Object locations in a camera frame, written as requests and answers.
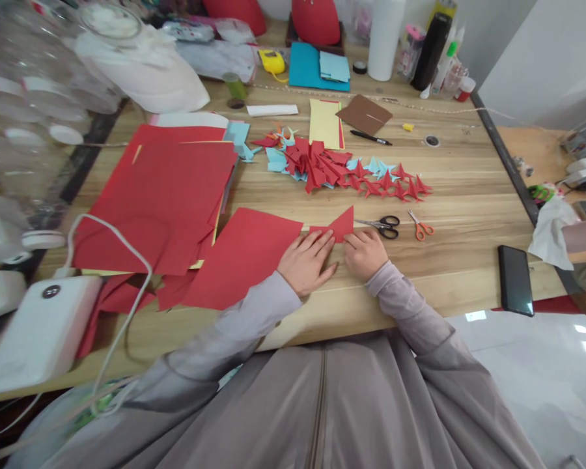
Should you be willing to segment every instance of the pen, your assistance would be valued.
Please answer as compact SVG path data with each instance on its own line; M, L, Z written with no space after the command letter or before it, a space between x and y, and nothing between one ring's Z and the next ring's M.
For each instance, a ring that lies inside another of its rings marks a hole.
M350 132L352 132L354 135L358 135L359 137L366 138L366 139L369 139L369 140L373 140L373 141L376 141L376 142L381 143L383 145L391 145L391 146L393 145L389 141L386 141L386 140L383 140L383 139L379 139L379 138L375 138L372 135L366 134L365 132L360 132L359 130L350 130Z

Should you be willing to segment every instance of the brown cardboard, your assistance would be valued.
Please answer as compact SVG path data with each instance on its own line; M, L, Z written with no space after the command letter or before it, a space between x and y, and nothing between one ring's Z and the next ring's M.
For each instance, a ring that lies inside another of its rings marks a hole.
M362 94L357 94L346 108L337 112L337 116L350 126L366 134L374 135L393 117L393 114L365 98Z

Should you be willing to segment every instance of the zipper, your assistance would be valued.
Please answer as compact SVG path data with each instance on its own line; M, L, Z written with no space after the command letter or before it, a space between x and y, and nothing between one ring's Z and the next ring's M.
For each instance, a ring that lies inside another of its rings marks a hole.
M313 435L311 437L310 451L308 452L307 469L320 469L324 454L324 437L326 431L326 349L321 346L321 375L319 378L319 392L317 407L314 413Z

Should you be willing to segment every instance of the tile floor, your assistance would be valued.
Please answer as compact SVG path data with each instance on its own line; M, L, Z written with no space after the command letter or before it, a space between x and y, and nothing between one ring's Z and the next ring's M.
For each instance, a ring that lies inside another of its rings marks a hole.
M586 316L479 311L449 318L548 469L586 468Z

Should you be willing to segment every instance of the black smartphone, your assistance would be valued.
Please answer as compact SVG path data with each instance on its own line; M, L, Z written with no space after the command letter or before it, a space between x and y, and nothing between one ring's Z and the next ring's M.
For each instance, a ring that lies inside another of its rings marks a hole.
M497 250L501 272L501 306L506 311L533 316L527 253L508 246L499 246Z

